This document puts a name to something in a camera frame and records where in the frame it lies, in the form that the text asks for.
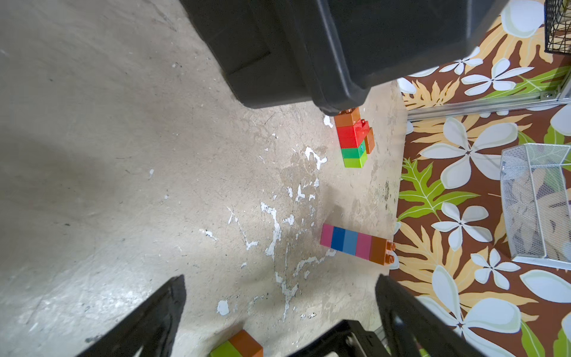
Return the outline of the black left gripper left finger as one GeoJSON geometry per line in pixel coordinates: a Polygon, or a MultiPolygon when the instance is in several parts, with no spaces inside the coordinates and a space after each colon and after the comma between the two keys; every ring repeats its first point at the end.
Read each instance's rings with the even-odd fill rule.
{"type": "Polygon", "coordinates": [[[184,276],[169,279],[81,356],[170,356],[187,299],[184,276]]]}

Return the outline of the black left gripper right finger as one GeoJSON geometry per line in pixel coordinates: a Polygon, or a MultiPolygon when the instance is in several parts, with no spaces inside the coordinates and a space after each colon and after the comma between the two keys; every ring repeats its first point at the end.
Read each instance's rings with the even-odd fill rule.
{"type": "Polygon", "coordinates": [[[376,301],[392,356],[481,356],[404,287],[386,275],[376,282],[376,301]]]}

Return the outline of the orange lego brick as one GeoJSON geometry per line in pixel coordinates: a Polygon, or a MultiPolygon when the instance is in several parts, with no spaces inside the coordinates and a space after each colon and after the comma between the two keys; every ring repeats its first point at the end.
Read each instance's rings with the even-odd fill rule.
{"type": "Polygon", "coordinates": [[[395,249],[396,245],[393,241],[372,236],[369,261],[382,266],[390,266],[396,261],[395,249]]]}
{"type": "Polygon", "coordinates": [[[366,152],[367,152],[368,155],[370,155],[370,154],[373,152],[373,150],[374,150],[374,148],[375,148],[375,146],[376,146],[375,139],[374,139],[373,128],[370,128],[370,129],[368,130],[367,135],[366,135],[364,141],[365,141],[366,152]]]}
{"type": "Polygon", "coordinates": [[[229,342],[242,357],[263,357],[263,346],[246,330],[240,330],[229,339],[229,342]]]}
{"type": "Polygon", "coordinates": [[[359,108],[352,108],[340,112],[334,117],[336,127],[354,126],[361,120],[359,108]]]}

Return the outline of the magenta lego brick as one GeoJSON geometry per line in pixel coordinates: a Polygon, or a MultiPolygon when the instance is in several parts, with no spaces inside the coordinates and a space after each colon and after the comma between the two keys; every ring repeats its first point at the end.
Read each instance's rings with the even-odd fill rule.
{"type": "Polygon", "coordinates": [[[355,250],[355,256],[364,260],[370,259],[370,250],[372,246],[373,237],[368,234],[359,233],[358,241],[355,250]]]}

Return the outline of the dark blue lego brick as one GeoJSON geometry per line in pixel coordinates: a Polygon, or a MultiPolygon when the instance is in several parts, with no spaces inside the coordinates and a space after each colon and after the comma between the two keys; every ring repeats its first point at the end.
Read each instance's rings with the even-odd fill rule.
{"type": "Polygon", "coordinates": [[[343,251],[344,239],[346,230],[339,227],[334,227],[332,231],[331,249],[336,251],[343,251]]]}

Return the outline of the pink small lego brick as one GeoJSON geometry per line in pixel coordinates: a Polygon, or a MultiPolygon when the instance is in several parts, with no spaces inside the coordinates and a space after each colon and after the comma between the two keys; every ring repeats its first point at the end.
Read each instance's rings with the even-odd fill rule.
{"type": "Polygon", "coordinates": [[[332,246],[332,237],[334,233],[334,226],[323,224],[321,231],[320,244],[324,247],[330,248],[332,246]]]}

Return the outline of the dark green lego brick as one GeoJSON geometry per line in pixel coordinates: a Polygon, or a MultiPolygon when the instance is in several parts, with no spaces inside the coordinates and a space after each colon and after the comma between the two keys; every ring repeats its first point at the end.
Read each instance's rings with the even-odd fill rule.
{"type": "Polygon", "coordinates": [[[341,151],[344,160],[360,159],[363,155],[367,153],[365,141],[362,141],[359,147],[343,148],[341,151]]]}

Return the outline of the red long lego brick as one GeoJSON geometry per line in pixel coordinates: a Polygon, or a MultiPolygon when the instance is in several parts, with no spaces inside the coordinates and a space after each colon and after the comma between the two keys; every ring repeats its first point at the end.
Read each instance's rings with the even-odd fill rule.
{"type": "Polygon", "coordinates": [[[339,126],[336,128],[341,149],[358,148],[370,132],[367,120],[359,120],[352,126],[339,126]]]}

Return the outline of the lime green lego brick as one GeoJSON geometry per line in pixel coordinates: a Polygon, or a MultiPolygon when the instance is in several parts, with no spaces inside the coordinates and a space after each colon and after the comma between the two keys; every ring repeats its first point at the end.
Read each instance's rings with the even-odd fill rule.
{"type": "Polygon", "coordinates": [[[242,357],[242,354],[232,345],[230,341],[226,341],[211,351],[210,357],[242,357]]]}

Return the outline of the light blue long lego brick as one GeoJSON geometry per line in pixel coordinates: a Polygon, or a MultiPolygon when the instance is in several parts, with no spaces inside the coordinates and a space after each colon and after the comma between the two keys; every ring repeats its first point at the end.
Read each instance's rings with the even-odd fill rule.
{"type": "Polygon", "coordinates": [[[358,245],[358,232],[345,230],[343,238],[343,253],[355,256],[358,245]]]}

